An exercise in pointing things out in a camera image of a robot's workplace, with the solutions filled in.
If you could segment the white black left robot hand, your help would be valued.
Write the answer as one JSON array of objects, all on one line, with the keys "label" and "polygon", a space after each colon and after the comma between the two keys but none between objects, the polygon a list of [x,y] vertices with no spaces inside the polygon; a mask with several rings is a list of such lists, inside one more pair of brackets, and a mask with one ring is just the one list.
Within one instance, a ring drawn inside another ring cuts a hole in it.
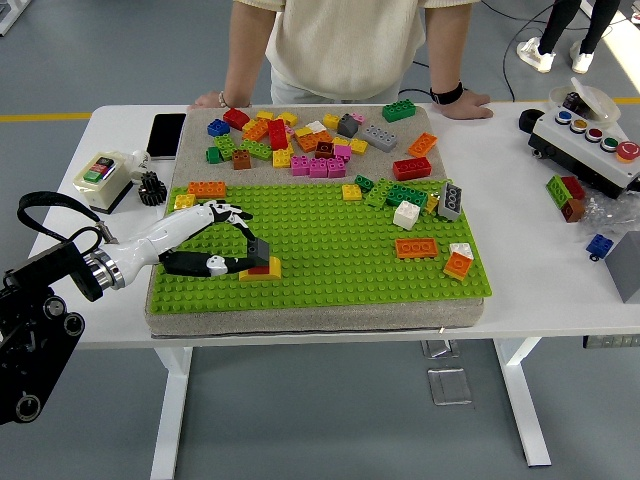
[{"label": "white black left robot hand", "polygon": [[239,273],[255,267],[256,260],[177,248],[217,223],[228,223],[239,229],[247,240],[254,241],[256,237],[247,225],[251,218],[251,214],[238,206],[208,201],[175,211],[121,244],[104,245],[96,258],[104,262],[114,289],[130,285],[148,265],[161,264],[169,274],[191,277]]}]

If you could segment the person's right hand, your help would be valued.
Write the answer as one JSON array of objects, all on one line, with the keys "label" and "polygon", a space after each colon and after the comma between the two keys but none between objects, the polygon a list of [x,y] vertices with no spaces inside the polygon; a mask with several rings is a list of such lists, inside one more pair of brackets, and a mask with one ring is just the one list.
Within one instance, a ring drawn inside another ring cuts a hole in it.
[{"label": "person's right hand", "polygon": [[224,97],[219,91],[210,91],[198,97],[189,107],[189,110],[204,108],[223,108],[226,106]]}]

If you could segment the person's left hand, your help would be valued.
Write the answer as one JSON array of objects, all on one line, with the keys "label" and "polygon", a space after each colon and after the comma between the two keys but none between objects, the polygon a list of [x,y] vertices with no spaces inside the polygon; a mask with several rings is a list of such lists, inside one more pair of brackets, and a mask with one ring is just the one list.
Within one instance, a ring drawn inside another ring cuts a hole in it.
[{"label": "person's left hand", "polygon": [[486,107],[490,102],[487,94],[465,90],[457,101],[437,105],[437,109],[443,116],[453,120],[489,119],[493,117],[493,111]]}]

